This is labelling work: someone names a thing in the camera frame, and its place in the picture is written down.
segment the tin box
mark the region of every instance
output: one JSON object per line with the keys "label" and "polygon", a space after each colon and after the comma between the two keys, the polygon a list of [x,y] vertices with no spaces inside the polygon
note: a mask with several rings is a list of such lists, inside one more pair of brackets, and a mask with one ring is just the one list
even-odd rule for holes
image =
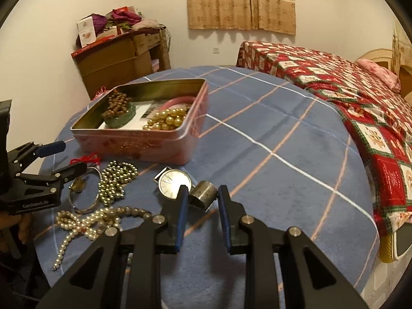
{"label": "tin box", "polygon": [[[170,100],[194,96],[183,124],[171,131],[99,129],[101,114],[107,109],[108,97],[117,89],[131,97],[131,102]],[[129,83],[115,87],[71,127],[73,136],[86,153],[122,156],[141,161],[184,165],[197,145],[208,110],[208,85],[204,79],[176,79]]]}

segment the silver bolt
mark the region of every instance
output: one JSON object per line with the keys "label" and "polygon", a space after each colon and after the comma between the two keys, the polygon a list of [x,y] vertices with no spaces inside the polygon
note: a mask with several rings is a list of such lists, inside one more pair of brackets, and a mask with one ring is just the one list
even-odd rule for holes
{"label": "silver bolt", "polygon": [[109,237],[113,237],[116,233],[117,233],[117,228],[115,227],[107,228],[106,231],[104,231],[104,234]]}
{"label": "silver bolt", "polygon": [[289,233],[293,236],[293,237],[297,237],[300,236],[300,234],[302,233],[301,229],[299,229],[298,227],[291,227],[289,229]]}
{"label": "silver bolt", "polygon": [[252,224],[255,221],[255,218],[253,216],[250,215],[244,215],[242,217],[242,222],[244,224]]}
{"label": "silver bolt", "polygon": [[152,218],[153,223],[162,224],[166,221],[166,218],[163,215],[155,215]]}

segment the watch face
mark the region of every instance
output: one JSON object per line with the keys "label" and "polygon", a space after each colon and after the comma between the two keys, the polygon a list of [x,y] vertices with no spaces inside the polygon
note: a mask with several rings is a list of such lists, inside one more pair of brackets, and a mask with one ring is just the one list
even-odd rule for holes
{"label": "watch face", "polygon": [[159,190],[169,199],[176,199],[182,184],[191,190],[192,181],[190,180],[190,177],[180,170],[168,170],[159,178]]}

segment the window curtain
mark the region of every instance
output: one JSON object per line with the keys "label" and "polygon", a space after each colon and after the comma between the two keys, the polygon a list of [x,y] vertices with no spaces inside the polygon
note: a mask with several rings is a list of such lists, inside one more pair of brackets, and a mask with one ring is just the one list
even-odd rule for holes
{"label": "window curtain", "polygon": [[296,34],[295,0],[187,0],[190,29]]}
{"label": "window curtain", "polygon": [[412,44],[402,25],[395,18],[392,41],[392,71],[399,76],[401,67],[412,69]]}
{"label": "window curtain", "polygon": [[251,0],[252,29],[296,35],[295,0]]}
{"label": "window curtain", "polygon": [[250,0],[187,0],[190,29],[250,30]]}

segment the wall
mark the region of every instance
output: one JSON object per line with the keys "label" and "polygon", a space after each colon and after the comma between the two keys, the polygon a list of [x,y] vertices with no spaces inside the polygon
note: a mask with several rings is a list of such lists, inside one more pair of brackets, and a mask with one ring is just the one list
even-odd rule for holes
{"label": "wall", "polygon": [[[186,0],[130,0],[172,34],[173,67],[233,65],[244,40],[283,42],[357,59],[375,48],[391,48],[393,14],[384,0],[296,0],[296,37],[265,31],[188,30]],[[220,50],[213,54],[213,47]]]}
{"label": "wall", "polygon": [[[13,99],[8,149],[54,141],[89,102],[70,53],[76,23],[123,0],[20,0],[0,29],[0,100]],[[30,170],[35,172],[37,162]]]}

